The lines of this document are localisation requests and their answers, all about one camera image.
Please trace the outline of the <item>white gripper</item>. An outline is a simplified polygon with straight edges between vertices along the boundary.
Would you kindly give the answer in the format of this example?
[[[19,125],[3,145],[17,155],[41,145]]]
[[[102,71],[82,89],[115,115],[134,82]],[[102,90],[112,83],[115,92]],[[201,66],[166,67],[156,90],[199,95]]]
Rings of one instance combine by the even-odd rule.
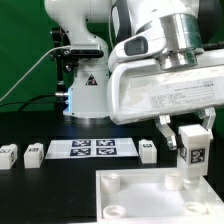
[[[195,67],[174,71],[161,70],[154,59],[117,66],[107,87],[111,120],[120,125],[156,118],[168,148],[176,150],[170,116],[202,109],[199,118],[213,141],[214,107],[224,105],[224,49],[206,51],[197,61]]]

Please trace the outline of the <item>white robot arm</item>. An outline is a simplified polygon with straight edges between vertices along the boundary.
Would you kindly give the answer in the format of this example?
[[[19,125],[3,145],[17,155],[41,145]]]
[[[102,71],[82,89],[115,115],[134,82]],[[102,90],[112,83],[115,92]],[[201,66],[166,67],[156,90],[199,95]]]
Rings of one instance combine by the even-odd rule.
[[[208,44],[220,0],[45,0],[69,40],[69,55],[108,69],[106,112],[116,124],[199,110],[210,130],[224,96],[154,104],[160,91],[224,78],[224,49]]]

